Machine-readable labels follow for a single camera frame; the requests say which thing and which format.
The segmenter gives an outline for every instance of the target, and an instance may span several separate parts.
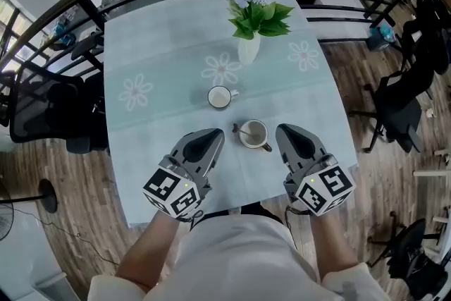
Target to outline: cable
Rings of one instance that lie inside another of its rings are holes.
[[[64,230],[63,228],[58,227],[58,226],[57,226],[55,223],[53,223],[53,222],[50,222],[50,223],[43,222],[42,220],[40,220],[39,218],[37,218],[34,214],[30,214],[30,213],[28,213],[28,212],[24,212],[24,211],[21,211],[21,210],[19,210],[19,209],[10,207],[10,206],[8,206],[7,204],[3,204],[3,205],[6,206],[6,207],[8,207],[8,208],[10,208],[10,209],[13,209],[13,210],[16,211],[16,212],[20,212],[21,214],[29,214],[30,216],[33,216],[37,221],[39,221],[40,223],[42,223],[44,226],[53,226],[53,227],[55,227],[56,229],[58,229],[58,230],[60,230],[60,231],[63,231],[65,234],[67,234],[67,235],[69,235],[69,236],[71,236],[71,237],[77,238],[77,239],[80,240],[80,241],[83,241],[83,242],[88,243],[89,245],[91,245],[92,249],[98,254],[98,256],[99,256],[101,259],[103,259],[105,262],[109,262],[110,264],[115,264],[116,266],[119,266],[119,264],[115,263],[114,261],[111,261],[110,259],[103,258],[103,257],[99,254],[99,251],[97,251],[97,249],[94,247],[94,245],[93,245],[90,241],[88,241],[88,240],[83,240],[83,239],[81,238],[81,235],[80,235],[79,233],[77,233],[76,235],[74,235],[73,233],[70,233],[70,232]]]
[[[299,209],[293,208],[291,206],[287,206],[285,208],[285,223],[287,225],[288,230],[290,230],[291,237],[293,237],[293,234],[291,232],[291,225],[290,222],[288,222],[288,212],[291,212],[292,214],[296,214],[298,216],[312,215],[312,213],[309,210],[300,211]]]

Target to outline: light blue tablecloth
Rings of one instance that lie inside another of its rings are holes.
[[[218,127],[226,141],[209,176],[206,211],[242,206],[285,192],[275,140],[280,123],[316,133],[347,166],[357,162],[340,95],[321,48],[295,0],[292,32],[262,37],[257,59],[241,66],[225,0],[168,0],[109,21],[105,36],[106,114],[113,168],[128,223],[155,209],[142,186],[183,135]],[[225,111],[206,100],[214,85],[238,90]],[[265,122],[274,151],[250,150],[233,123]]]

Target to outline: window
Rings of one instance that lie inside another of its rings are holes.
[[[9,5],[6,0],[0,0],[0,22],[3,24],[8,24],[13,12],[14,8]]]
[[[22,35],[30,25],[31,22],[27,18],[22,16],[22,14],[19,14],[16,21],[14,22],[13,32]]]
[[[19,36],[21,36],[32,24],[32,22],[27,19],[22,13],[17,12],[16,8],[13,4],[11,4],[7,0],[0,0],[0,39],[4,36],[4,32],[8,23],[11,21],[11,18],[15,16],[13,26],[11,29],[11,33],[6,40],[8,41],[6,45],[5,52],[10,50],[11,47],[17,42]],[[28,60],[35,52],[35,48],[40,48],[43,43],[47,41],[47,35],[40,31],[38,32],[27,45],[24,45],[19,51],[15,54],[14,59],[11,59],[4,67],[3,70],[14,70],[17,71],[20,68],[22,62]],[[53,51],[50,49],[46,49],[44,53],[47,56],[50,56]],[[38,66],[44,66],[46,63],[46,59],[48,57],[36,56],[33,58],[32,62],[37,64]]]

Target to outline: white shirt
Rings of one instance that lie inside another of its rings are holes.
[[[182,238],[174,270],[145,294],[95,276],[88,301],[388,301],[365,264],[326,275],[322,285],[289,230],[264,216],[207,219]]]

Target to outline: white vase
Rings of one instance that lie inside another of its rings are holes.
[[[238,58],[241,64],[248,66],[251,64],[260,49],[261,35],[258,32],[254,33],[254,39],[247,40],[240,38],[238,43]]]

